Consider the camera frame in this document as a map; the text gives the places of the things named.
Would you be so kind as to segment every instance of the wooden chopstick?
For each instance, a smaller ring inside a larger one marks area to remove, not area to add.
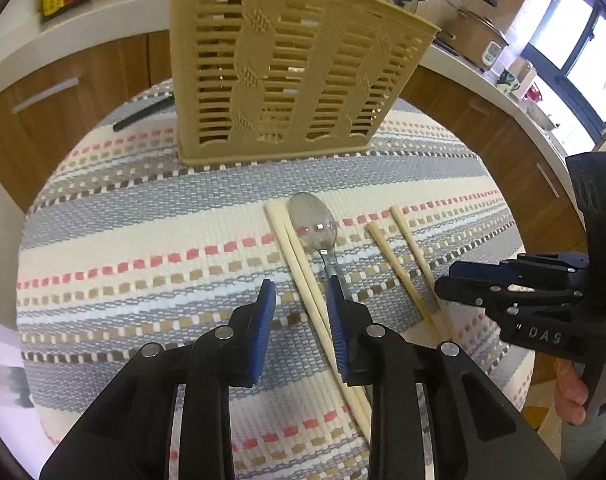
[[[443,320],[445,321],[445,325],[448,327],[450,340],[458,341],[459,340],[458,332],[456,331],[456,328],[454,327],[454,322],[452,322],[452,318],[449,315],[448,306],[445,304],[445,302],[441,298],[439,298],[439,295],[436,294],[436,290],[434,288],[435,280],[434,280],[434,275],[432,274],[432,269],[430,269],[430,264],[428,264],[427,260],[425,259],[423,250],[419,247],[419,244],[416,242],[416,238],[414,238],[414,234],[412,232],[410,224],[408,224],[407,220],[405,219],[405,215],[403,214],[403,211],[401,210],[401,208],[398,205],[393,205],[389,210],[390,210],[390,213],[392,213],[392,216],[394,217],[394,220],[396,221],[398,228],[400,229],[401,233],[403,234],[405,241],[410,246],[410,249],[412,250],[412,252],[414,254],[414,258],[416,259],[416,262],[419,264],[419,267],[421,269],[421,272],[423,273],[423,276],[425,276],[425,280],[427,280],[428,284],[430,285],[430,288],[432,289],[432,294],[434,294],[434,298],[436,298],[436,303],[438,304],[439,309],[443,313]]]
[[[365,229],[371,235],[371,237],[374,238],[374,241],[379,246],[379,249],[381,249],[381,252],[387,259],[388,263],[392,266],[394,272],[397,274],[397,276],[405,286],[405,290],[407,290],[407,292],[410,294],[410,297],[414,301],[414,304],[419,309],[419,312],[427,323],[427,326],[430,330],[430,333],[432,333],[432,336],[438,342],[443,341],[444,338],[441,335],[441,332],[439,331],[438,327],[436,326],[436,323],[432,318],[432,314],[430,314],[430,311],[427,309],[427,306],[425,305],[425,302],[423,301],[423,298],[421,297],[419,291],[416,290],[414,283],[412,283],[410,275],[406,272],[405,269],[403,269],[403,266],[398,261],[397,255],[394,253],[392,246],[388,243],[387,238],[385,238],[385,235],[383,234],[379,226],[375,222],[368,222],[368,224],[366,224],[365,226]]]
[[[285,260],[288,263],[289,270],[294,277],[307,314],[317,331],[318,338],[321,341],[323,351],[332,365],[334,377],[336,378],[347,404],[352,410],[356,423],[361,428],[365,439],[370,441],[371,437],[371,407],[365,395],[362,386],[349,387],[343,383],[341,376],[336,368],[336,359],[334,358],[334,345],[332,343],[331,332],[329,329],[329,320],[327,320],[327,306],[321,290],[318,288],[317,280],[312,273],[312,269],[307,262],[305,251],[299,242],[299,239],[289,221],[289,214],[282,200],[272,200],[266,207],[267,216],[272,224],[272,229],[276,235]]]

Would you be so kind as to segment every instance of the pot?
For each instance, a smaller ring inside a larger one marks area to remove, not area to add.
[[[489,70],[510,44],[490,19],[470,10],[459,9],[447,28],[439,38],[483,71]]]

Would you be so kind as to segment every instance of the window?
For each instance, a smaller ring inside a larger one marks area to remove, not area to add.
[[[599,0],[556,0],[523,56],[594,142],[606,127],[606,9]]]

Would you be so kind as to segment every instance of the striped tablecloth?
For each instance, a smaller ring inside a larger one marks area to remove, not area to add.
[[[390,112],[371,149],[349,156],[187,168],[176,155],[174,110],[112,131],[113,122],[170,90],[166,82],[146,91],[88,133],[27,216],[18,326],[43,428],[61,440],[144,343],[176,346],[198,338],[254,301],[267,277],[278,299],[265,371],[253,389],[230,393],[237,478],[360,478],[366,441],[263,206],[299,190],[321,197],[339,219],[337,254],[353,290],[376,322],[401,333],[421,316],[366,238],[365,223],[379,222],[436,308],[387,209],[403,206],[436,276],[461,256],[497,262],[517,252],[512,215],[480,159],[401,102],[403,110]],[[315,258],[313,269],[321,274]],[[465,351],[521,407],[532,352],[502,343],[481,310],[449,306]],[[173,475],[181,406],[179,395]]]

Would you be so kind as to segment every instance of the cabinet drawer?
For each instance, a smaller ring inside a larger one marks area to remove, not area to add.
[[[26,211],[78,141],[148,87],[145,35],[45,66],[0,94],[0,181]]]

